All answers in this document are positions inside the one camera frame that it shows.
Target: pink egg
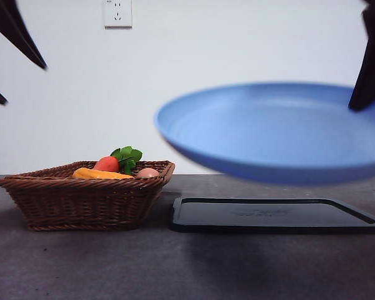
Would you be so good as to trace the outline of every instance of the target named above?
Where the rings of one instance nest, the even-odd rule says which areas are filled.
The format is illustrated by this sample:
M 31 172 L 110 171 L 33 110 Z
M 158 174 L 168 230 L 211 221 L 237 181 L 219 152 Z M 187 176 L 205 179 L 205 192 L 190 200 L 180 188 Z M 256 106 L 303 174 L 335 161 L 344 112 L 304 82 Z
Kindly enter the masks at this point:
M 159 175 L 160 173 L 158 173 L 157 170 L 154 170 L 150 167 L 145 167 L 144 169 L 141 169 L 139 172 L 137 172 L 136 177 L 150 178 L 150 177 L 156 177 Z

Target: electrical outlet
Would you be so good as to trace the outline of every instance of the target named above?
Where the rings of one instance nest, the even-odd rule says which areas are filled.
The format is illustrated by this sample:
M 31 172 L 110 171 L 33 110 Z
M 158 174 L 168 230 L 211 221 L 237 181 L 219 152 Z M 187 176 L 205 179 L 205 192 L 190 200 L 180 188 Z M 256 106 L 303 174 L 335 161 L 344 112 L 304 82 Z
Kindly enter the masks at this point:
M 105 28 L 132 28 L 132 0 L 104 0 Z

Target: gray countertop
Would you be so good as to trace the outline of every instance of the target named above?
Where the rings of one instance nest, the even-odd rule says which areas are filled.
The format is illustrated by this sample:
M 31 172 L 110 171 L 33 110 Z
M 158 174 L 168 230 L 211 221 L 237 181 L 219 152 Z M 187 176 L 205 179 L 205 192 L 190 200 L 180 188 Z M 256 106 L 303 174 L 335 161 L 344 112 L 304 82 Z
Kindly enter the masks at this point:
M 375 215 L 375 178 L 296 188 L 174 175 L 137 230 L 32 232 L 0 188 L 0 299 L 375 299 L 375 234 L 174 232 L 180 196 L 331 198 Z

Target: woven basket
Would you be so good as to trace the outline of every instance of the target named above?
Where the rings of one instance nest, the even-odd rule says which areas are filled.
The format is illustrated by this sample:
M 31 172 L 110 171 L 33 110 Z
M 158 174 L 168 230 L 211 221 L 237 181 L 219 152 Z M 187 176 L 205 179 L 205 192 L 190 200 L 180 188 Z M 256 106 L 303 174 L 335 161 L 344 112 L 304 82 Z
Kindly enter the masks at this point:
M 92 168 L 95 163 L 78 161 L 6 176 L 0 179 L 0 186 L 21 209 L 31 230 L 135 229 L 145 220 L 175 168 L 169 161 L 139 161 L 134 174 L 153 168 L 160 175 L 121 180 L 71 177 L 76 169 Z

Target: green leaves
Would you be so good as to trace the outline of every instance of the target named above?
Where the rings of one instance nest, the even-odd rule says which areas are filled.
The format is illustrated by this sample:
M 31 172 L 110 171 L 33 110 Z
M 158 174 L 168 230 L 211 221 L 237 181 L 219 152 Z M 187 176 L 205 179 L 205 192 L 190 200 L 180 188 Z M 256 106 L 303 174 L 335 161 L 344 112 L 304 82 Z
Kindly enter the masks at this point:
M 136 162 L 140 161 L 142 155 L 141 151 L 133 149 L 131 146 L 117 148 L 110 154 L 118 160 L 119 169 L 128 175 L 132 174 L 131 170 L 136 167 Z

